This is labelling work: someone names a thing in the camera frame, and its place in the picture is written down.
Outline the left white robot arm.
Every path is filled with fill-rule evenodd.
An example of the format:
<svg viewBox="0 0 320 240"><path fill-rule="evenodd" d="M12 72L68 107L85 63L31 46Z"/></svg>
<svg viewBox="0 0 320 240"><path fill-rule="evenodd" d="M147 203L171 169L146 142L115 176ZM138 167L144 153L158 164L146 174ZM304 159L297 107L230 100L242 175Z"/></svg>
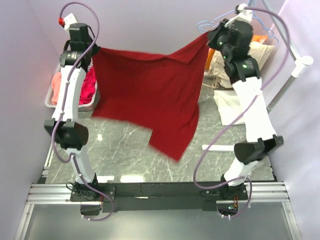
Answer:
<svg viewBox="0 0 320 240"><path fill-rule="evenodd" d="M51 119L44 123L51 136L52 149L63 163L71 163L74 183L67 183L73 197L84 201L101 198L97 175L91 167L87 142L89 130L78 123L79 102L84 80L91 68L92 56L98 52L95 35L86 23L79 23L73 14L60 20L69 34L60 55L61 81L57 104Z"/></svg>

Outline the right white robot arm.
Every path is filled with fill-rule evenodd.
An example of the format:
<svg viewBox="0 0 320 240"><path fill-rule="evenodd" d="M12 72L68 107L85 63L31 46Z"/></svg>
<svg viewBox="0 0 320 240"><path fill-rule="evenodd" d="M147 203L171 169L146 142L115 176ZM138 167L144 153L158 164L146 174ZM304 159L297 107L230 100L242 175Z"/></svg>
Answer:
<svg viewBox="0 0 320 240"><path fill-rule="evenodd" d="M284 139L276 134L262 93L262 79L257 61L249 55L253 37L252 11L243 3L237 15L224 19L208 33L208 46L223 57L224 70L238 96L246 129L246 140L233 147L235 159L221 176L219 193L226 200L240 192L245 178Z"/></svg>

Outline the dark red t-shirt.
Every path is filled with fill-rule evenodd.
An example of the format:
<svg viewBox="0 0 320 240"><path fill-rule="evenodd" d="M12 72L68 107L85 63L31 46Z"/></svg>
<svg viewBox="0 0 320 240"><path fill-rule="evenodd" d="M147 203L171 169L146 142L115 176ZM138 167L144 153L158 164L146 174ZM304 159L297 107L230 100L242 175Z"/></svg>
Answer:
<svg viewBox="0 0 320 240"><path fill-rule="evenodd" d="M199 121L207 41L202 34L168 55L101 48L93 57L100 94L93 115L150 129L150 146L179 161Z"/></svg>

